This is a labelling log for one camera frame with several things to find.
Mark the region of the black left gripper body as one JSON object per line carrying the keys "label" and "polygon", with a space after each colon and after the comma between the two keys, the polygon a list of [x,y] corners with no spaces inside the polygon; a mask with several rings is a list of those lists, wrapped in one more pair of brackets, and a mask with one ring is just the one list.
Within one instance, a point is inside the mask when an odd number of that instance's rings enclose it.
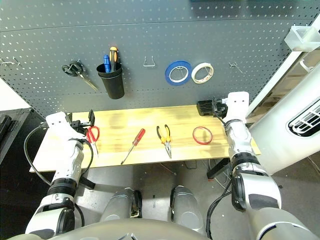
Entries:
{"label": "black left gripper body", "polygon": [[89,122],[81,122],[80,120],[72,121],[70,126],[79,134],[86,134],[88,132],[87,127],[90,126]]}

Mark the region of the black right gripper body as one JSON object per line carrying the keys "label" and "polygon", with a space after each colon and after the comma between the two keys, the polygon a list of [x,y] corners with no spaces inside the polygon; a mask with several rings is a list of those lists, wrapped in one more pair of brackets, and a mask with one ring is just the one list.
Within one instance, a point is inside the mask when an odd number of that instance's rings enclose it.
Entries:
{"label": "black right gripper body", "polygon": [[216,100],[217,111],[214,111],[216,117],[225,118],[228,112],[228,106],[222,103],[222,100]]}

